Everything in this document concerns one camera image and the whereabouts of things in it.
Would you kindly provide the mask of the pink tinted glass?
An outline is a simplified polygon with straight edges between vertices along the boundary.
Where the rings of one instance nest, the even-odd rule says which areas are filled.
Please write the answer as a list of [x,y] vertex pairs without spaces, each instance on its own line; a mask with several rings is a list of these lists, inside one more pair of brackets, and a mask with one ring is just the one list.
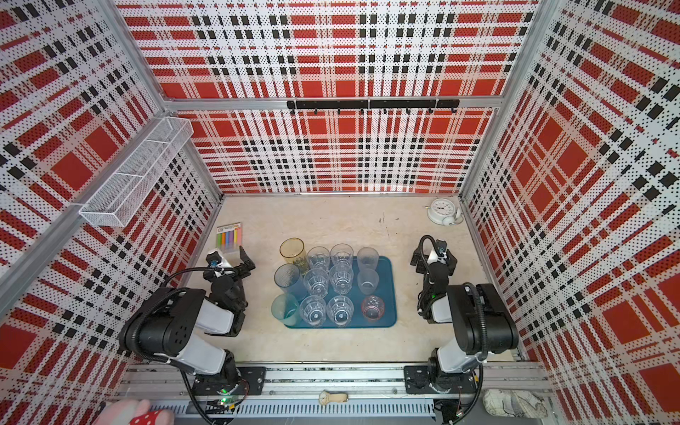
[[385,303],[375,295],[367,296],[362,302],[361,312],[367,321],[378,322],[384,317]]

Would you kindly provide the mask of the blue grey frosted cup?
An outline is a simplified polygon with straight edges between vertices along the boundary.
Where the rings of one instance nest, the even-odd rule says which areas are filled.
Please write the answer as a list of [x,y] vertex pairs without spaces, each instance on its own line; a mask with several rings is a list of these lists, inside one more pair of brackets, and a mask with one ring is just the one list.
[[308,296],[303,274],[299,267],[294,264],[284,264],[278,267],[274,273],[274,283],[280,290],[292,295],[298,301],[302,301]]

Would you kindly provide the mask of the amber tall glass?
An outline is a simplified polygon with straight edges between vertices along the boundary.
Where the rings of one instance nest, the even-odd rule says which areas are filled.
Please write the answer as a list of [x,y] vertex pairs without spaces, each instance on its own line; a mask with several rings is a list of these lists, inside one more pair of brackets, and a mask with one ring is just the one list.
[[302,239],[298,237],[286,239],[281,243],[279,253],[287,263],[296,266],[301,274],[309,270],[306,245]]

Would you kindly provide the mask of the mint green frosted cup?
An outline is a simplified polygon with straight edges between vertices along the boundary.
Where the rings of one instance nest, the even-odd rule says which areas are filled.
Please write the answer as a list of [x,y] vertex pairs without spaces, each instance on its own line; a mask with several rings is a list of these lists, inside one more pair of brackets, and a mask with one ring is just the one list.
[[286,327],[295,327],[299,323],[299,301],[293,295],[283,293],[277,296],[270,311]]

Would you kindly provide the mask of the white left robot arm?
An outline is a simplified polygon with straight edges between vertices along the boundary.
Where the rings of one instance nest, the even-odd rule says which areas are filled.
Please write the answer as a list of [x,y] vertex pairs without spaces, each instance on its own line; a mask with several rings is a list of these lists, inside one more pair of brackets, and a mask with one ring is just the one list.
[[214,250],[207,254],[205,267],[169,276],[123,325],[120,347],[193,375],[189,388],[197,395],[245,390],[234,354],[195,332],[225,338],[240,333],[248,306],[243,280],[256,266],[244,247],[239,248],[239,257],[241,263],[232,266]]

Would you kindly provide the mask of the teal plastic tray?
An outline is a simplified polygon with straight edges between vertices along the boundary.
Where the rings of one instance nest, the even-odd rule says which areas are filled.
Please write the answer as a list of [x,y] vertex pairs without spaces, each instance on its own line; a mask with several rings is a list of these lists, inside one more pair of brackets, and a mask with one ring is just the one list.
[[300,317],[299,323],[295,327],[287,327],[288,329],[378,329],[378,328],[389,328],[393,326],[397,319],[397,305],[396,305],[396,295],[395,295],[395,287],[394,287],[394,279],[393,279],[393,272],[392,272],[392,265],[391,261],[384,257],[381,256],[379,258],[379,262],[377,265],[377,268],[375,270],[379,274],[380,282],[378,285],[377,290],[375,291],[374,294],[379,298],[381,298],[384,303],[385,303],[385,313],[384,317],[378,322],[369,322],[367,321],[362,312],[361,312],[361,305],[365,297],[370,296],[370,295],[364,295],[361,293],[359,290],[359,287],[357,285],[357,275],[359,274],[359,267],[358,263],[354,261],[352,263],[352,281],[341,281],[341,285],[345,286],[349,292],[347,294],[340,294],[335,291],[335,287],[333,285],[329,285],[329,293],[327,297],[325,297],[324,301],[326,302],[326,305],[328,302],[336,296],[339,295],[344,295],[352,299],[352,302],[354,304],[354,314],[352,317],[351,323],[347,327],[339,328],[336,326],[331,320],[329,320],[329,317],[327,316],[327,319],[325,320],[324,324],[318,328],[312,328],[311,326],[307,325],[306,323],[303,322],[302,318]]

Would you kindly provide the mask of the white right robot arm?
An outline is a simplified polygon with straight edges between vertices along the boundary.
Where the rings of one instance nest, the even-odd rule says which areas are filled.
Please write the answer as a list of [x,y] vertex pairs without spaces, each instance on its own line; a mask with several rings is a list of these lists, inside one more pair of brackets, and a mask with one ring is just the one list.
[[450,283],[457,263],[447,242],[430,235],[414,250],[411,265],[423,276],[417,313],[430,324],[451,324],[454,338],[434,349],[425,367],[404,368],[409,394],[473,393],[483,363],[519,344],[515,322],[493,284]]

